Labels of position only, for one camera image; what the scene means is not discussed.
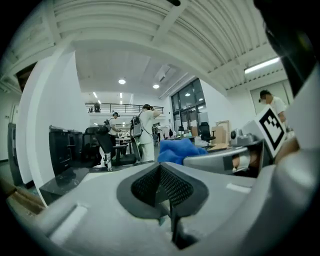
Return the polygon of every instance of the black mesh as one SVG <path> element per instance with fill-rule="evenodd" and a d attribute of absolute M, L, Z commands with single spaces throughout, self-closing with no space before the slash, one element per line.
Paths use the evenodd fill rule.
<path fill-rule="evenodd" d="M 131 186 L 132 194 L 140 201 L 155 206 L 156 192 L 160 183 L 158 168 L 137 179 Z"/>
<path fill-rule="evenodd" d="M 132 184 L 131 191 L 140 201 L 150 206 L 155 206 L 156 192 L 159 185 L 165 189 L 167 197 L 174 207 L 190 197 L 194 191 L 190 183 L 162 166 L 137 179 Z"/>
<path fill-rule="evenodd" d="M 190 197 L 194 191 L 192 185 L 162 166 L 160 183 L 164 187 L 172 206 L 176 207 Z"/>

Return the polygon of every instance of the backpack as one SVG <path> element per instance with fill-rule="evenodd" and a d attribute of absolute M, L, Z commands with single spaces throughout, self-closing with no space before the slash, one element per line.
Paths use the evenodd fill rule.
<path fill-rule="evenodd" d="M 141 121 L 140 121 L 140 115 L 142 114 L 142 112 L 144 111 L 141 111 L 141 113 L 138 116 L 134 116 L 130 121 L 131 123 L 130 137 L 131 138 L 139 138 L 143 132 Z"/>

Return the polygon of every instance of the white partition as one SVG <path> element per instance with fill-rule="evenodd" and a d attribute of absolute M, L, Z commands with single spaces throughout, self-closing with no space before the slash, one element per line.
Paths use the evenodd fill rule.
<path fill-rule="evenodd" d="M 216 126 L 216 122 L 229 120 L 230 129 L 241 128 L 242 113 L 234 107 L 227 97 L 222 95 L 208 83 L 200 80 L 205 104 L 207 108 L 210 127 Z"/>
<path fill-rule="evenodd" d="M 40 196 L 39 188 L 55 177 L 49 148 L 50 125 L 82 132 L 90 126 L 90 116 L 81 97 L 71 40 L 61 44 L 38 74 L 29 104 L 20 104 L 21 109 L 28 109 L 26 154 Z"/>
<path fill-rule="evenodd" d="M 44 68 L 50 62 L 50 58 L 45 58 L 35 65 L 32 73 L 30 74 L 28 81 L 23 90 L 23 94 L 20 100 L 20 108 L 19 108 L 19 116 L 16 124 L 16 155 L 19 164 L 19 170 L 21 174 L 21 178 L 24 184 L 27 184 L 33 180 L 28 155 L 27 155 L 27 142 L 26 142 L 26 127 L 28 121 L 28 111 L 31 102 L 31 98 L 34 93 L 34 89 L 36 86 L 36 82 L 44 70 Z"/>

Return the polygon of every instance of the blue cloth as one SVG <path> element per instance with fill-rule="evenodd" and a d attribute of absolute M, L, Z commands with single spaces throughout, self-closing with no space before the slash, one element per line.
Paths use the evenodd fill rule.
<path fill-rule="evenodd" d="M 198 148 L 190 139 L 161 140 L 158 162 L 171 162 L 182 165 L 185 157 L 207 154 L 204 148 Z"/>

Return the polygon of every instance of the fluorescent light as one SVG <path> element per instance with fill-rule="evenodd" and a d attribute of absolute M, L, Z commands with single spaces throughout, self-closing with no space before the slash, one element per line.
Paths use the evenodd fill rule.
<path fill-rule="evenodd" d="M 269 65 L 274 64 L 274 63 L 277 63 L 279 60 L 280 60 L 279 57 L 276 57 L 276 58 L 267 60 L 267 61 L 265 61 L 265 62 L 262 62 L 262 63 L 258 64 L 258 65 L 254 65 L 254 66 L 252 66 L 252 67 L 249 67 L 249 68 L 245 69 L 245 70 L 244 70 L 244 73 L 245 73 L 245 74 L 248 74 L 248 73 L 250 73 L 250 72 L 252 72 L 252 71 L 255 71 L 255 70 L 264 68 L 264 67 L 269 66 Z"/>

